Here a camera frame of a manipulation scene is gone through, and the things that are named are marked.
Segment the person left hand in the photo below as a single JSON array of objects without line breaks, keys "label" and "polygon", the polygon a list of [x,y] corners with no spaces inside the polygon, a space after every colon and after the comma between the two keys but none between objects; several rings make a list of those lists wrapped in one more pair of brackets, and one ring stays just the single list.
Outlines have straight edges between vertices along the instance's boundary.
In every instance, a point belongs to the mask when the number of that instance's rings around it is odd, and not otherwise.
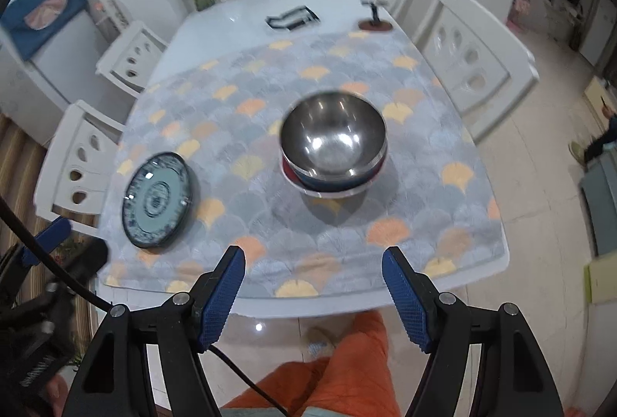
[{"label": "person left hand", "polygon": [[39,377],[28,390],[28,416],[62,416],[69,388],[66,379],[56,373]]}]

